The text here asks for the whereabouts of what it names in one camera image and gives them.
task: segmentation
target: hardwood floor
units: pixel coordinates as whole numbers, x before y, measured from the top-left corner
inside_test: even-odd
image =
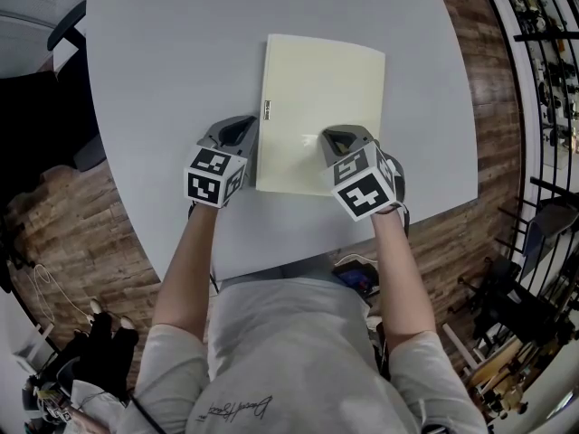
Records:
[[[493,238],[507,236],[503,231],[508,220],[497,208],[515,204],[521,171],[517,95],[489,1],[444,2],[470,81],[479,153],[479,199],[411,227],[413,253],[440,325],[449,319],[447,308],[467,296],[456,278],[463,275],[476,282],[485,256],[494,256],[498,248]],[[108,164],[84,174],[66,167],[47,172],[34,193],[13,200],[8,221],[24,223],[19,241],[27,256],[44,264],[83,311],[89,313],[89,301],[97,297],[117,316],[127,315],[135,321],[141,340],[129,376],[129,384],[134,382],[160,284],[133,232]],[[348,252],[375,255],[371,241],[334,255],[341,257]],[[46,326],[48,319],[26,272],[12,272],[24,302]],[[51,336],[57,345],[68,342],[74,328],[89,328],[83,314],[54,285],[39,285],[54,313],[56,326]],[[451,321],[460,338],[468,342],[470,317],[454,316]],[[441,337],[459,369],[463,365],[460,356],[445,336]]]

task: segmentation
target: white cable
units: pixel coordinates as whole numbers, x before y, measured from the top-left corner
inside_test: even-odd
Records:
[[[342,259],[340,259],[338,262],[336,262],[336,263],[334,264],[334,266],[337,267],[337,266],[340,265],[344,260],[346,260],[346,259],[351,259],[351,258],[353,258],[353,257],[357,257],[357,258],[359,258],[359,259],[363,259],[363,260],[365,260],[366,262],[370,262],[370,263],[373,263],[373,264],[377,264],[377,263],[378,263],[377,260],[369,259],[368,257],[361,256],[360,254],[348,254],[347,256],[344,256]]]
[[[84,316],[86,316],[88,318],[88,315],[85,314],[82,310],[80,310],[78,307],[76,307],[72,301],[69,299],[69,297],[66,295],[66,293],[62,290],[61,285],[59,285],[56,280],[54,279],[54,277],[51,275],[51,272],[48,271],[48,269],[43,265],[43,264],[37,264],[34,267],[34,279],[30,278],[30,275],[28,275],[27,272],[26,273],[26,277],[28,277],[28,279],[30,280],[30,282],[33,284],[34,287],[34,291],[36,292],[36,299],[38,300],[38,305],[40,306],[40,309],[42,310],[44,316],[46,316],[46,318],[48,318],[52,323],[54,323],[56,320],[54,318],[54,313],[51,310],[51,307],[48,305],[48,302],[46,302],[46,298],[44,297],[43,292],[40,290],[40,286],[38,285],[38,278],[41,279],[44,283],[46,283],[47,285],[50,285],[51,282],[54,283],[56,285],[56,287],[61,291],[62,295],[64,296],[64,298],[66,300],[69,301],[69,303],[71,304],[71,306],[73,306],[74,308],[76,308],[79,312],[81,312]],[[52,318],[50,318],[48,315],[46,315],[46,312],[44,310],[43,307],[43,303],[40,300],[40,297],[43,298],[43,302],[46,305],[46,308],[48,309],[48,311],[50,312]]]
[[[418,406],[420,407],[420,417],[422,418],[421,424],[424,426],[426,421],[426,403],[424,403],[424,399],[418,399]]]

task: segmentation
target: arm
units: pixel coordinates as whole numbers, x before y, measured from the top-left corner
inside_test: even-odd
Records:
[[[203,341],[217,212],[197,204],[191,213],[159,291],[153,326],[176,326]]]
[[[425,427],[487,432],[436,335],[432,304],[397,212],[372,216],[392,384]]]
[[[183,434],[208,384],[203,346],[209,303],[209,269],[217,209],[197,204],[181,236],[157,297],[135,397],[167,434]],[[118,434],[155,434],[129,404]]]
[[[431,300],[397,211],[372,215],[384,333],[390,352],[423,331],[436,331]]]
[[[73,407],[69,407],[67,410],[71,414],[71,418],[79,423],[86,432],[94,434],[110,434],[110,431],[107,428],[89,415],[85,415],[82,411],[76,410]]]

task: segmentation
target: white table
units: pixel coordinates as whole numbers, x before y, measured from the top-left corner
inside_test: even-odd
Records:
[[[386,53],[382,148],[417,222],[477,197],[469,83],[442,0],[88,0],[90,84],[110,168],[162,278],[185,226],[183,166],[211,124],[260,108],[269,33]],[[220,215],[217,278],[373,236],[331,198],[243,191]]]

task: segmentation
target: black railing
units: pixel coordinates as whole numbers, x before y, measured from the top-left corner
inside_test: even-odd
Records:
[[[493,4],[495,12],[497,13],[498,11],[496,10],[494,1],[489,1]],[[511,227],[513,241],[505,242],[500,239],[496,239],[496,241],[508,247],[508,256],[510,259],[513,257],[513,252],[519,252],[522,255],[525,254],[523,268],[518,280],[519,283],[525,278],[530,278],[528,282],[525,279],[527,282],[526,289],[530,290],[537,284],[537,281],[540,281],[536,295],[546,296],[545,299],[549,300],[549,295],[553,296],[554,291],[558,288],[563,270],[563,268],[561,268],[556,278],[549,283],[555,254],[557,250],[566,248],[565,258],[562,264],[564,266],[572,253],[574,233],[571,233],[569,244],[566,247],[564,243],[560,242],[562,237],[561,233],[556,235],[555,242],[553,242],[552,245],[552,241],[544,237],[540,242],[540,246],[533,251],[533,255],[526,255],[527,250],[524,249],[525,245],[523,247],[517,247],[515,243],[519,233],[523,235],[524,243],[526,243],[529,231],[528,227],[532,219],[529,218],[529,220],[526,220],[522,218],[523,205],[534,209],[532,212],[538,215],[556,195],[563,198],[563,204],[568,204],[571,202],[568,200],[574,199],[574,194],[571,192],[573,190],[579,191],[579,188],[571,188],[573,152],[574,148],[576,148],[574,144],[575,133],[572,120],[579,118],[579,114],[577,114],[579,107],[577,108],[577,112],[574,110],[575,103],[579,105],[579,97],[577,97],[577,101],[573,98],[576,93],[579,93],[579,83],[577,82],[579,69],[577,67],[574,46],[571,41],[579,40],[579,32],[573,32],[567,28],[567,22],[556,0],[508,1],[517,18],[521,32],[520,35],[514,37],[514,41],[525,45],[527,56],[533,70],[533,85],[531,88],[535,89],[538,126],[537,130],[527,128],[527,133],[537,133],[540,138],[540,163],[537,170],[538,175],[525,175],[525,171],[523,171],[523,178],[526,178],[526,181],[524,180],[521,185],[521,192],[517,202],[517,213],[501,210],[513,221],[513,226]],[[574,14],[577,12],[577,16],[579,16],[579,11],[577,11],[579,7],[575,6],[575,1],[572,2],[570,0],[569,5],[574,10]],[[501,30],[505,36],[504,28],[501,27]],[[515,70],[515,64],[512,59],[511,65],[513,66],[513,70]],[[562,118],[557,116],[560,111],[563,111]],[[562,162],[559,161],[559,152],[565,149],[565,147],[566,156],[561,156],[561,158],[566,158],[567,168],[566,174],[561,174],[561,172],[564,172],[563,169],[557,169],[558,165],[562,164]],[[553,151],[553,157],[547,160],[547,155],[550,154],[551,151]],[[544,165],[551,165],[553,167],[553,177],[549,179],[549,181],[545,179]],[[561,186],[557,185],[557,175],[562,182],[565,182],[564,184],[562,183]],[[523,199],[523,190],[526,182],[536,186],[535,201]],[[549,255],[551,257],[548,260],[545,275],[537,275],[537,268],[541,260],[547,258]],[[501,332],[502,327],[496,334],[497,344],[504,343],[512,335],[510,332]]]

